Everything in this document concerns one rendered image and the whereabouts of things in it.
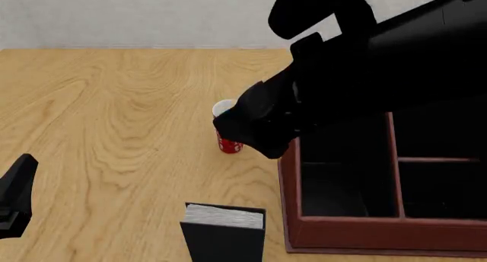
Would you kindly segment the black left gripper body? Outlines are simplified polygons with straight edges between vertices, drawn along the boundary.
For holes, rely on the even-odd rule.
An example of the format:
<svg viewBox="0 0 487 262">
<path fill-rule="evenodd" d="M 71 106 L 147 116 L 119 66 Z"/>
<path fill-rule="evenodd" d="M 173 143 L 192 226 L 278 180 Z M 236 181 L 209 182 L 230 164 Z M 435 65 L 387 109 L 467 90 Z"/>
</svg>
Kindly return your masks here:
<svg viewBox="0 0 487 262">
<path fill-rule="evenodd" d="M 30 219 L 30 213 L 0 208 L 0 239 L 20 238 Z"/>
</svg>

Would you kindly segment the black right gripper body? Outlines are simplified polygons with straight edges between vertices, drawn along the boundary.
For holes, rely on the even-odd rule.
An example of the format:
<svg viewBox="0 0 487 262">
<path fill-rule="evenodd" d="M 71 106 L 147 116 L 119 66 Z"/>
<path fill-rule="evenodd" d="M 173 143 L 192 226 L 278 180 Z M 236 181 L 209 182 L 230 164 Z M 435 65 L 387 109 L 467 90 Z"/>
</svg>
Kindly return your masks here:
<svg viewBox="0 0 487 262">
<path fill-rule="evenodd" d="M 293 58 L 293 92 L 296 101 L 296 133 L 312 131 L 317 123 L 316 71 L 320 47 L 323 43 L 318 33 L 294 42 L 291 47 Z"/>
</svg>

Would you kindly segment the black book with white pages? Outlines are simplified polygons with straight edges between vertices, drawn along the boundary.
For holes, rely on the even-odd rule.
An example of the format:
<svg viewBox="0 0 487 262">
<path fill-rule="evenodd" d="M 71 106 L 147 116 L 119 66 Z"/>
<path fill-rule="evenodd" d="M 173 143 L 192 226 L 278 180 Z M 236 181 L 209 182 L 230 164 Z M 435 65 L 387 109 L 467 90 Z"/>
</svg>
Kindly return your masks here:
<svg viewBox="0 0 487 262">
<path fill-rule="evenodd" d="M 263 262 L 266 210 L 185 204 L 180 227 L 192 262 Z"/>
</svg>

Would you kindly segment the red mug with white inside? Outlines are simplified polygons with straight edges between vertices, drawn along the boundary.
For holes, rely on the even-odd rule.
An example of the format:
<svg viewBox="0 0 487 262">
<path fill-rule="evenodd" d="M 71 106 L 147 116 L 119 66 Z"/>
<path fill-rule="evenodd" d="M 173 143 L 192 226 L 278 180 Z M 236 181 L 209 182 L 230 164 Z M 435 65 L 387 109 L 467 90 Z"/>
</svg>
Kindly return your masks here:
<svg viewBox="0 0 487 262">
<path fill-rule="evenodd" d="M 217 102 L 214 104 L 212 107 L 212 116 L 213 118 L 218 117 L 222 113 L 224 113 L 226 110 L 229 110 L 236 104 L 235 99 L 224 99 L 222 101 Z M 243 148 L 243 144 L 239 142 L 233 142 L 231 140 L 227 140 L 221 137 L 219 131 L 216 129 L 215 130 L 217 140 L 218 140 L 218 147 L 222 152 L 225 154 L 236 154 L 240 152 Z"/>
</svg>

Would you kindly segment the red-brown desk caddy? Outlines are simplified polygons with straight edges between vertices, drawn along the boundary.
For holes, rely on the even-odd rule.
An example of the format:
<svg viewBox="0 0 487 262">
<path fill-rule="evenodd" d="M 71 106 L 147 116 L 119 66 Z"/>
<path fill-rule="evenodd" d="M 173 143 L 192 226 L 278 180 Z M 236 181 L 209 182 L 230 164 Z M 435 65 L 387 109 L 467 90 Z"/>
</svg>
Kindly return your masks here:
<svg viewBox="0 0 487 262">
<path fill-rule="evenodd" d="M 487 258 L 487 110 L 327 126 L 279 161 L 289 252 Z"/>
</svg>

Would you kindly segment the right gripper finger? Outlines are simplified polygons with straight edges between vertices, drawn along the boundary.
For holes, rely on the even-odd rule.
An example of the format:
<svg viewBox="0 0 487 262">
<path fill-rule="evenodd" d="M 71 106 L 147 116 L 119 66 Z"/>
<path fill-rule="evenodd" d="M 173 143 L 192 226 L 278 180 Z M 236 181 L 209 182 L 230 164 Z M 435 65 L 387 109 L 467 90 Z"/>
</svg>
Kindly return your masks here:
<svg viewBox="0 0 487 262">
<path fill-rule="evenodd" d="M 249 125 L 244 143 L 267 158 L 281 158 L 300 131 L 291 120 L 260 120 Z"/>
<path fill-rule="evenodd" d="M 214 125 L 227 139 L 293 139 L 289 121 L 294 109 L 293 81 L 280 72 L 248 88 Z"/>
</svg>

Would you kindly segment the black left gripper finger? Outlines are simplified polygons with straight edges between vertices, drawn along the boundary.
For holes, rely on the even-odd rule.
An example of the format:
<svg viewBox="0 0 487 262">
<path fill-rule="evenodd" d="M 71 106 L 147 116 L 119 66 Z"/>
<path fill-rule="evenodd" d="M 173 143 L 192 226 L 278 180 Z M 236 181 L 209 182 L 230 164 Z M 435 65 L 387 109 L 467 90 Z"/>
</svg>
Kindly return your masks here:
<svg viewBox="0 0 487 262">
<path fill-rule="evenodd" d="M 38 161 L 22 154 L 0 178 L 0 206 L 11 210 L 32 210 L 31 197 Z"/>
</svg>

